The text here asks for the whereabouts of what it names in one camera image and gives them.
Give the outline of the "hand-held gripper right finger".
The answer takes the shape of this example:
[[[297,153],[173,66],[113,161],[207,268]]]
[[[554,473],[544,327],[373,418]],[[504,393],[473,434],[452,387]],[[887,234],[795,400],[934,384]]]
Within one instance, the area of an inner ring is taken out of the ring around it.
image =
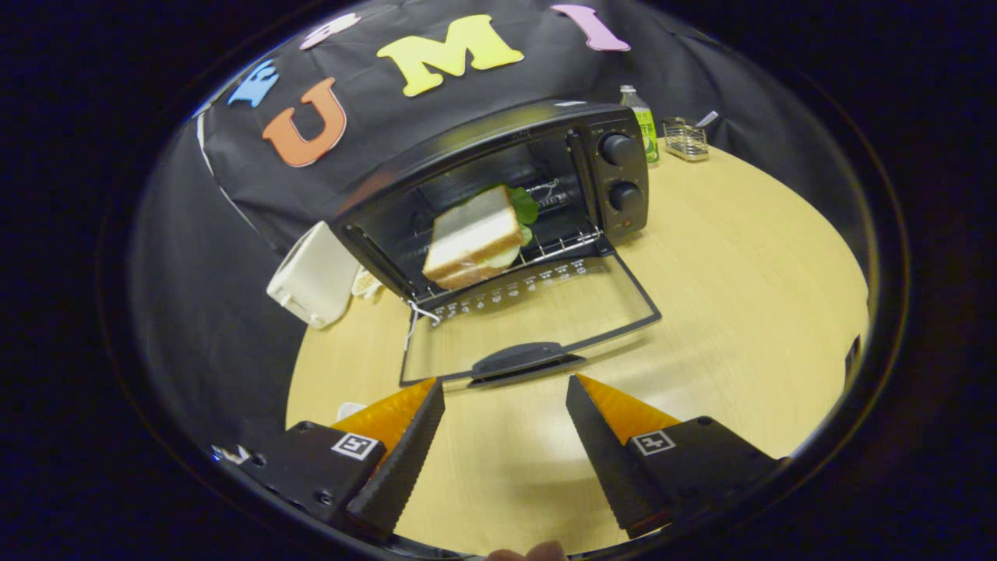
[[[583,374],[565,405],[618,526],[676,533],[738,506],[783,468],[719,420],[679,420]]]

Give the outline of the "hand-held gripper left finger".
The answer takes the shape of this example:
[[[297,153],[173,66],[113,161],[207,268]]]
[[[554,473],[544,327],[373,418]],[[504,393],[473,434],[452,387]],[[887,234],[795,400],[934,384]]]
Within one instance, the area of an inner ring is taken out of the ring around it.
[[[324,525],[386,540],[445,409],[442,381],[426,379],[332,425],[296,423],[247,451],[238,468]]]

